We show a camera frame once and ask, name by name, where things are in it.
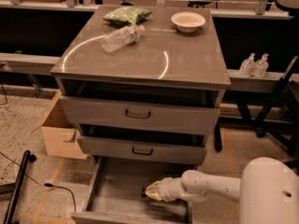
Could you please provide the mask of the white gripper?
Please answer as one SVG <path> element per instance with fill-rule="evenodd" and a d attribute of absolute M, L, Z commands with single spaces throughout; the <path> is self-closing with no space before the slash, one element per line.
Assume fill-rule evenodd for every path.
<path fill-rule="evenodd" d="M 145 194 L 155 201 L 172 202 L 181 198 L 184 187 L 180 178 L 167 177 L 161 181 L 155 181 L 145 189 Z"/>

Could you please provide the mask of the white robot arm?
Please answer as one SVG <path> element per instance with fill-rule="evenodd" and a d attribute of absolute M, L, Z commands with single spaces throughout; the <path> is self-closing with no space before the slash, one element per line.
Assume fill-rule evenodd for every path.
<path fill-rule="evenodd" d="M 240 224 L 299 224 L 299 176 L 271 158 L 250 161 L 239 178 L 188 170 L 145 189 L 151 199 L 165 202 L 199 203 L 209 193 L 239 203 Z"/>

